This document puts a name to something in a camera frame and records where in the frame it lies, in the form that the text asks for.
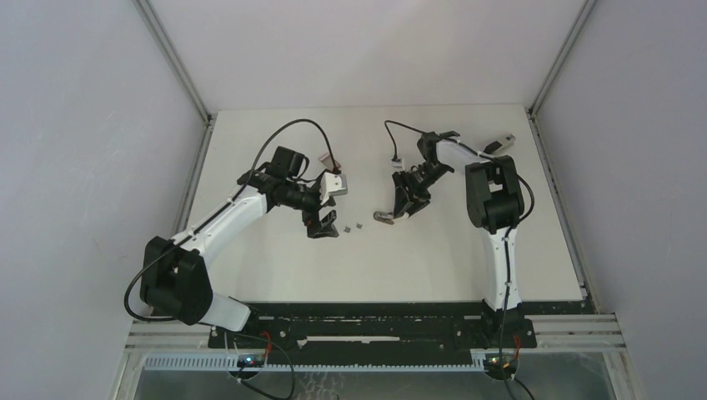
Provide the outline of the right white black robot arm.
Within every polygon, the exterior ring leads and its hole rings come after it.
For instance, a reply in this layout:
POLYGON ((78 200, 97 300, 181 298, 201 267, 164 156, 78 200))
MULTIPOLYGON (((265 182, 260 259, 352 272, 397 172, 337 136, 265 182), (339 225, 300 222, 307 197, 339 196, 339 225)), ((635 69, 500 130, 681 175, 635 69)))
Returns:
POLYGON ((515 238, 525 210, 523 180, 510 156, 496 157, 471 148, 454 132, 424 132, 417 142, 424 161, 396 171, 393 211, 389 221, 409 218, 431 203, 429 189, 446 173, 464 175, 465 202, 472 225, 483 231, 487 278, 487 309, 513 309, 521 300, 517 289, 515 238))

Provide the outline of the black silver stapler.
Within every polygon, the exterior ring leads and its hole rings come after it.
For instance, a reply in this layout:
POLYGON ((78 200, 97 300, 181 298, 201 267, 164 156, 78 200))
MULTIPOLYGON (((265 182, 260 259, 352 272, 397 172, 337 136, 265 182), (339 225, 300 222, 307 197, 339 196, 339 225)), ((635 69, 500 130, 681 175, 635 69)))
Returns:
POLYGON ((490 142, 485 148, 484 153, 488 155, 500 155, 503 151, 510 148, 515 143, 516 137, 511 133, 505 133, 503 136, 498 137, 494 141, 490 142))

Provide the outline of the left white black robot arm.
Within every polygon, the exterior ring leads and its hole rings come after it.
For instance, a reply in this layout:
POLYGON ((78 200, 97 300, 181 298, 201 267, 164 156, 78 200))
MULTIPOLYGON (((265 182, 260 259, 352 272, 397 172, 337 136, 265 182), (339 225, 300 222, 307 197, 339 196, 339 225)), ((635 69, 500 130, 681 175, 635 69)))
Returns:
POLYGON ((259 340, 261 327, 250 318, 250 306, 216 293, 208 270, 242 231, 275 207, 300 211, 308 238, 338 236, 337 213, 331 210, 325 217, 319 213, 347 193, 346 177, 335 168, 310 182, 300 175, 307 165, 302 153, 277 147, 272 159, 244 173, 236 193, 207 217, 170 238, 156 236, 148 242, 133 285, 139 288, 140 299, 158 312, 155 321, 228 329, 228 336, 242 348, 259 340))

